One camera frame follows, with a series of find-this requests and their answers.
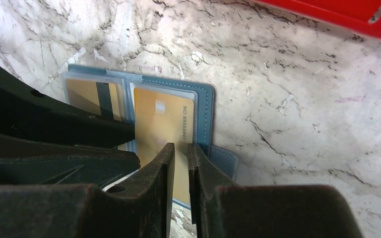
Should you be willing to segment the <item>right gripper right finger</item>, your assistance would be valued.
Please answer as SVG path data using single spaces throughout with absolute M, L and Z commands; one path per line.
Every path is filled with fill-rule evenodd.
M 190 206 L 199 238 L 360 238 L 342 194 L 332 186 L 241 186 L 189 144 Z

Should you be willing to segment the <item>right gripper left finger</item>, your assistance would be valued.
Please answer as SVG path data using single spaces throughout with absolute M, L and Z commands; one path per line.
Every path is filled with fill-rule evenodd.
M 103 191 L 92 184 L 0 185 L 0 238 L 167 238 L 175 147 Z

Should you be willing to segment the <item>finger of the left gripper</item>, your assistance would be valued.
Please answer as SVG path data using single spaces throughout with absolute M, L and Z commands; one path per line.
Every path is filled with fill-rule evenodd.
M 0 67 L 0 134 L 63 145 L 114 148 L 135 139 L 134 126 L 40 93 Z
M 140 161 L 133 152 L 0 134 L 0 185 L 93 183 L 105 187 L 139 168 Z

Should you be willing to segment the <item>gold credit card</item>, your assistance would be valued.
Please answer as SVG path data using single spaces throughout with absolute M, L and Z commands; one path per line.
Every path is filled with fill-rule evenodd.
M 115 83 L 67 78 L 65 94 L 74 107 L 109 119 L 125 119 L 124 94 Z
M 167 143 L 175 146 L 173 198 L 190 204 L 187 147 L 193 142 L 194 95 L 171 90 L 133 90 L 137 154 L 147 165 Z

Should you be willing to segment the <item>blue leather card holder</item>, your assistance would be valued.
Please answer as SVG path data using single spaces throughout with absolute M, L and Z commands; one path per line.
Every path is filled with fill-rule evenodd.
M 218 165 L 227 176 L 230 178 L 235 177 L 236 166 L 238 164 L 235 154 L 211 144 L 215 97 L 215 91 L 212 85 L 71 64 L 69 65 L 67 72 L 65 72 L 62 76 L 64 93 L 65 80 L 67 78 L 79 78 L 96 82 L 109 82 L 120 86 L 124 94 L 123 105 L 125 110 L 125 119 L 122 122 L 130 123 L 134 127 L 134 88 L 149 87 L 151 90 L 155 89 L 157 91 L 171 90 L 176 93 L 191 93 L 194 95 L 194 132 L 192 143 L 198 144 L 205 155 L 212 157 L 214 164 Z M 137 154 L 136 139 L 118 145 L 115 148 L 119 150 L 132 151 Z M 191 208 L 191 204 L 185 206 L 184 204 L 177 202 L 174 198 L 173 201 L 184 208 Z

